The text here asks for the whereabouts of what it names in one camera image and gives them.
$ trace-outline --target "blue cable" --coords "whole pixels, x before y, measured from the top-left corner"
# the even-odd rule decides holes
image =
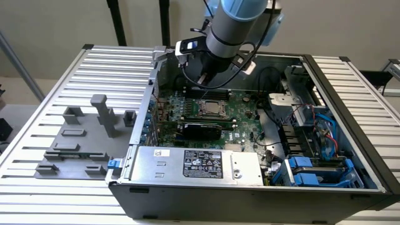
[[[332,131],[332,138],[336,140],[336,121],[333,121],[328,116],[317,113],[315,114],[317,117],[320,117],[323,120],[328,121],[332,123],[332,126],[333,126],[333,131]],[[333,151],[331,151],[329,153],[329,157],[333,157],[333,154],[335,154],[335,145],[333,145]]]

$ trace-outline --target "slotted metal surface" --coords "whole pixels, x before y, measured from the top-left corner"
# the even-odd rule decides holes
[[[400,179],[400,115],[368,83],[351,62],[315,56],[371,143],[395,176]]]
[[[320,61],[329,64],[331,58],[324,57]],[[89,98],[92,94],[107,94],[107,104],[115,108],[115,113],[124,113],[127,109],[137,109],[143,85],[151,70],[152,49],[149,48],[95,46],[92,50],[83,50],[79,53],[7,152],[0,157],[0,224],[176,224],[172,221],[133,221],[128,218],[104,181],[33,178],[36,165],[64,123],[60,115],[65,107],[80,105],[84,113],[95,113]],[[365,112],[360,108],[355,110],[360,113]],[[385,111],[373,109],[368,113],[380,115]],[[373,131],[377,126],[365,125],[365,127],[371,127],[368,130]],[[387,132],[397,133],[397,129],[391,127]],[[384,145],[379,149],[381,152],[391,152],[391,146]],[[388,163],[396,166],[397,162],[389,161]],[[399,211],[400,204],[397,203],[380,212],[363,211],[339,224],[399,224]]]

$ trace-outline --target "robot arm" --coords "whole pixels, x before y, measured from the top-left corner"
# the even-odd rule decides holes
[[[267,3],[268,0],[221,0],[207,36],[177,42],[176,56],[183,68],[188,65],[188,56],[193,53],[200,55],[203,68],[197,84],[207,85],[216,74],[228,69]]]

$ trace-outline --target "warning label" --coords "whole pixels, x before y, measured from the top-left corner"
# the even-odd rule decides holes
[[[185,150],[183,175],[197,178],[224,178],[220,151]]]

